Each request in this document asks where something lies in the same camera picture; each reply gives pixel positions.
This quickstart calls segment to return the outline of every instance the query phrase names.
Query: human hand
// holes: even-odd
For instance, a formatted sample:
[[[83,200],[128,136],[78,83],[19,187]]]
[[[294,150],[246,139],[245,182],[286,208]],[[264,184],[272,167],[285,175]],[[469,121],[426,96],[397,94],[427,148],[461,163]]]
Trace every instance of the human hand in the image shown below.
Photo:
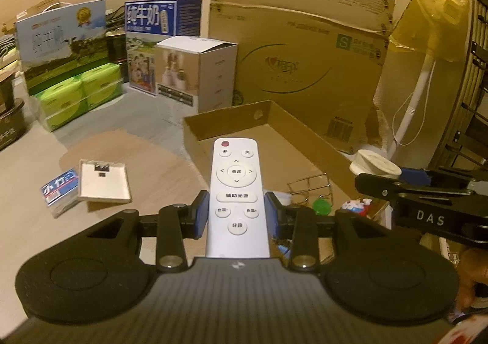
[[[488,251],[468,249],[461,253],[457,266],[459,274],[459,291],[456,307],[462,311],[469,308],[474,301],[476,284],[488,285]]]

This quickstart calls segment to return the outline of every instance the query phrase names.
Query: small white tray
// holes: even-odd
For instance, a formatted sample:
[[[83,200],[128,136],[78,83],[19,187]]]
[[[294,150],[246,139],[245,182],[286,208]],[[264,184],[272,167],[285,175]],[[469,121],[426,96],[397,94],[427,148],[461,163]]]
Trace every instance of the small white tray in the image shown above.
[[[80,160],[78,199],[129,203],[132,200],[125,164]]]

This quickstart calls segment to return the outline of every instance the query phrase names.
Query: blue milk box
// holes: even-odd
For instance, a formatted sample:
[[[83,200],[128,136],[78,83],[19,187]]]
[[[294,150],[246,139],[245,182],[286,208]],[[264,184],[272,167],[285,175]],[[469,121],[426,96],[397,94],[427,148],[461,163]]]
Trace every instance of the blue milk box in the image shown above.
[[[70,169],[42,186],[41,192],[53,217],[58,217],[79,202],[78,175]]]
[[[154,48],[175,35],[200,35],[202,0],[125,3],[127,63],[131,87],[156,95]]]

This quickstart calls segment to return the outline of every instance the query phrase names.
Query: directional pad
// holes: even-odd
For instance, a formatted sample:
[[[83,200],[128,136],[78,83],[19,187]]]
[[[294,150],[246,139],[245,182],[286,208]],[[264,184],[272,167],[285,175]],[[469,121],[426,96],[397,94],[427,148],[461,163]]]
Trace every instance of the directional pad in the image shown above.
[[[242,159],[234,159],[217,168],[217,178],[229,187],[246,187],[256,180],[256,170]]]

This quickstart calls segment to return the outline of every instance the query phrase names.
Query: green s logo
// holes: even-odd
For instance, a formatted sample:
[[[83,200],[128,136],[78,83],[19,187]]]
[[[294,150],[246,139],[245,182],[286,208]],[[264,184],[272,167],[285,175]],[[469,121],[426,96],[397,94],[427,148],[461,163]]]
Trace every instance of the green s logo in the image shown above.
[[[352,37],[344,34],[337,35],[336,48],[349,51],[351,49]]]

